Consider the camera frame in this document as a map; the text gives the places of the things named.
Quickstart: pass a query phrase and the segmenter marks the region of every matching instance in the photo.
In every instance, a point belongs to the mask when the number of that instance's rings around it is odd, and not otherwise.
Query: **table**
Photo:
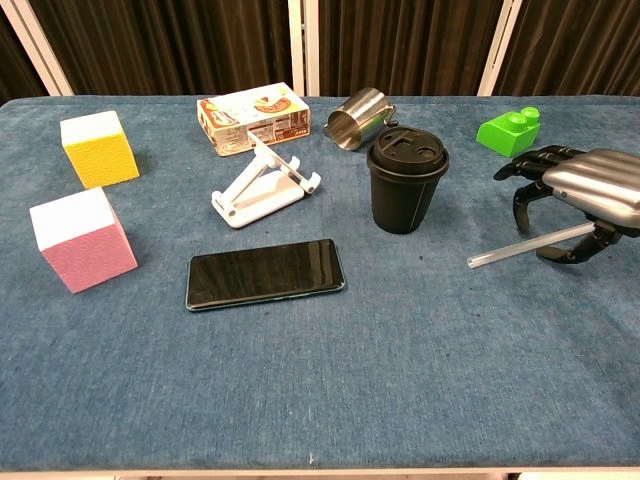
[[[640,242],[578,266],[466,258],[521,240],[505,159],[477,127],[538,106],[536,146],[640,152],[640,99],[394,98],[450,152],[421,227],[370,212],[365,151],[321,134],[341,103],[309,98],[312,134],[274,146],[323,177],[241,230],[210,195],[252,158],[216,156],[195,97],[71,97],[0,109],[0,471],[505,468],[640,464]],[[141,177],[105,191],[140,267],[71,295],[28,209],[82,189],[59,121],[114,109]],[[556,199],[534,234],[584,222]],[[340,293],[193,314],[191,256],[332,238]]]

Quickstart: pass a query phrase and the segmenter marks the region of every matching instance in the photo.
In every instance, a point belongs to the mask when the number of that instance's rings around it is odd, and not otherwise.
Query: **robotic hand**
[[[593,232],[572,249],[542,247],[536,250],[539,257],[582,263],[623,235],[640,236],[640,156],[550,145],[517,156],[493,178],[501,181],[514,175],[533,181],[513,196],[513,215],[522,233],[529,233],[529,203],[551,195],[581,210],[595,224]]]

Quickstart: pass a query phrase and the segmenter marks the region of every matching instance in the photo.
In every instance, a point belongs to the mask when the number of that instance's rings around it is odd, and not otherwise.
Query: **phone screen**
[[[333,240],[193,257],[186,306],[205,310],[339,290],[345,284]]]

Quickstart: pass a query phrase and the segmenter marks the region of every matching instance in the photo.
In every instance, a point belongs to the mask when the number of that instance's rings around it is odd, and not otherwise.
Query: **yellow cube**
[[[60,122],[62,146],[85,188],[140,176],[118,114],[113,110]]]

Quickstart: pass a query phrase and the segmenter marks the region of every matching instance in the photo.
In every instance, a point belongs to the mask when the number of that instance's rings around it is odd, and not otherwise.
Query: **mug handle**
[[[385,110],[388,110],[388,113],[386,115],[386,117],[384,117],[384,124],[387,127],[395,127],[398,125],[398,121],[397,120],[391,120],[391,117],[393,117],[393,114],[396,113],[396,106],[395,105],[387,105],[385,107]]]

